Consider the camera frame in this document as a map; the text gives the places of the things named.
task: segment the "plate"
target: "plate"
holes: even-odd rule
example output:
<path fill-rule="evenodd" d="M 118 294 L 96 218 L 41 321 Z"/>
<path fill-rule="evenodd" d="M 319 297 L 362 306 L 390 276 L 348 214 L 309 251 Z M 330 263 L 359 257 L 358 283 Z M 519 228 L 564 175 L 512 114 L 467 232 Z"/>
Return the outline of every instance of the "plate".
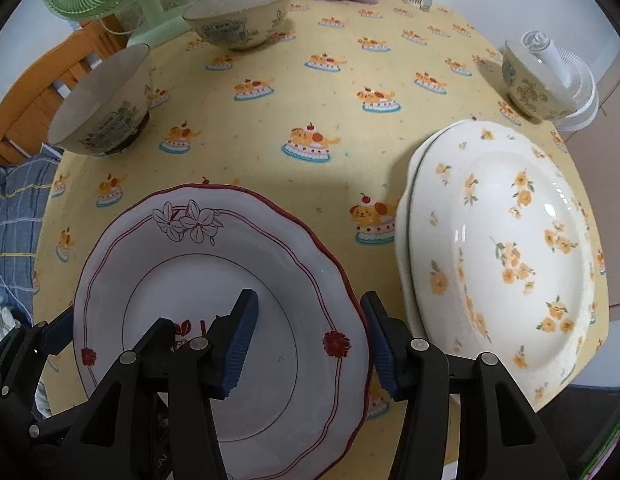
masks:
<path fill-rule="evenodd" d="M 421 163 L 421 159 L 429 146 L 434 140 L 439 137 L 443 132 L 452 126 L 463 123 L 467 120 L 458 121 L 450 126 L 439 130 L 438 132 L 429 136 L 423 143 L 412 153 L 410 157 L 410 163 L 408 164 L 408 175 L 405 190 L 399 204 L 396 207 L 396 215 L 394 217 L 394 254 L 396 257 L 397 266 L 399 267 L 399 276 L 401 278 L 401 291 L 403 293 L 403 306 L 405 309 L 405 315 L 410 326 L 410 331 L 413 337 L 427 337 L 425 329 L 423 328 L 423 321 L 421 320 L 421 314 L 417 307 L 417 300 L 414 296 L 414 286 L 412 285 L 412 274 L 410 270 L 410 252 L 408 251 L 408 225 L 410 222 L 410 199 L 412 196 L 412 189 L 414 188 L 414 178 L 416 177 L 417 170 Z M 430 219 L 431 222 L 436 222 L 436 218 Z"/>
<path fill-rule="evenodd" d="M 539 147 L 488 121 L 439 136 L 412 193 L 411 272 L 429 339 L 449 354 L 497 354 L 533 405 L 568 378 L 590 323 L 592 251 L 574 204 Z"/>
<path fill-rule="evenodd" d="M 367 330 L 336 259 L 248 190 L 160 191 L 109 225 L 74 301 L 85 391 L 158 317 L 175 322 L 178 346 L 228 314 L 243 288 L 257 292 L 259 320 L 238 386 L 212 400 L 223 460 L 233 479 L 314 479 L 364 420 Z"/>

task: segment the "white cloth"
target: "white cloth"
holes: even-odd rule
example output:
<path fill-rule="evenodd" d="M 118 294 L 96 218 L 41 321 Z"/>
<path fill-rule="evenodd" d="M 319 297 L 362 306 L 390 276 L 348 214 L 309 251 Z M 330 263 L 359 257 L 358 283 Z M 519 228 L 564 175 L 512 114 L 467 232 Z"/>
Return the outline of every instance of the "white cloth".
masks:
<path fill-rule="evenodd" d="M 20 326 L 20 323 L 12 316 L 10 308 L 5 306 L 3 301 L 3 297 L 0 297 L 0 342 L 10 330 Z M 52 416 L 50 405 L 47 401 L 47 394 L 45 393 L 45 386 L 42 381 L 38 382 L 36 393 L 34 394 L 34 403 L 41 415 L 44 417 Z"/>

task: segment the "screw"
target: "screw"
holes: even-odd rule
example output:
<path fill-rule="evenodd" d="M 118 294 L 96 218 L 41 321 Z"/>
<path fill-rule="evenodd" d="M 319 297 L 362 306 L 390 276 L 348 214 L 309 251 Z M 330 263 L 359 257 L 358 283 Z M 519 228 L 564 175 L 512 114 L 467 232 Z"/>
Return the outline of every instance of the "screw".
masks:
<path fill-rule="evenodd" d="M 208 341 L 205 337 L 195 337 L 190 341 L 190 348 L 192 350 L 205 350 L 207 345 Z"/>
<path fill-rule="evenodd" d="M 410 341 L 410 346 L 413 350 L 416 350 L 417 352 L 423 352 L 429 348 L 429 343 L 425 339 L 417 337 Z"/>
<path fill-rule="evenodd" d="M 481 354 L 481 361 L 483 361 L 488 366 L 494 366 L 499 362 L 499 359 L 495 354 L 491 354 L 490 352 L 484 352 Z"/>
<path fill-rule="evenodd" d="M 131 365 L 134 361 L 136 361 L 136 352 L 132 352 L 131 350 L 123 352 L 118 360 L 122 365 Z"/>

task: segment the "red flower pattern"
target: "red flower pattern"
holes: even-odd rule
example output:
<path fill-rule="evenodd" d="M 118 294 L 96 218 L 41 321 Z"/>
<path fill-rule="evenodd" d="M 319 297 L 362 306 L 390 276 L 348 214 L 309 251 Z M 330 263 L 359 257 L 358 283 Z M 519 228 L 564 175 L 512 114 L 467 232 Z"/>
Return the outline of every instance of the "red flower pattern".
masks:
<path fill-rule="evenodd" d="M 91 348 L 80 349 L 80 359 L 86 366 L 94 366 L 96 364 L 96 352 Z"/>
<path fill-rule="evenodd" d="M 323 348 L 330 357 L 347 357 L 350 347 L 349 339 L 341 332 L 332 330 L 323 336 Z"/>

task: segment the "ceramic bowl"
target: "ceramic bowl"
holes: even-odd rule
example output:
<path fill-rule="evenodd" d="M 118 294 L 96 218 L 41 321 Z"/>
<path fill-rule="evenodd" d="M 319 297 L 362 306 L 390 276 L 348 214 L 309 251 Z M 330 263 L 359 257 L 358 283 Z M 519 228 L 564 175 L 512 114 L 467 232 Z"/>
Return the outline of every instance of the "ceramic bowl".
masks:
<path fill-rule="evenodd" d="M 588 226 L 564 176 L 525 136 L 466 121 L 423 156 L 409 230 L 429 339 L 466 358 L 493 352 L 541 407 L 567 383 L 592 322 Z"/>
<path fill-rule="evenodd" d="M 516 41 L 506 41 L 502 73 L 510 99 L 530 117 L 554 121 L 577 109 L 557 75 Z"/>
<path fill-rule="evenodd" d="M 279 30 L 290 0 L 199 0 L 183 19 L 202 40 L 234 50 L 258 46 Z"/>
<path fill-rule="evenodd" d="M 148 119 L 149 51 L 146 44 L 124 48 L 81 79 L 56 112 L 48 142 L 82 155 L 131 144 Z"/>
<path fill-rule="evenodd" d="M 157 318 L 177 324 L 177 348 L 229 313 L 244 288 L 258 295 L 259 320 L 238 385 L 212 401 L 229 478 L 313 480 L 364 420 L 367 331 L 338 261 L 256 193 L 180 186 L 107 227 L 74 298 L 78 373 L 89 396 Z"/>

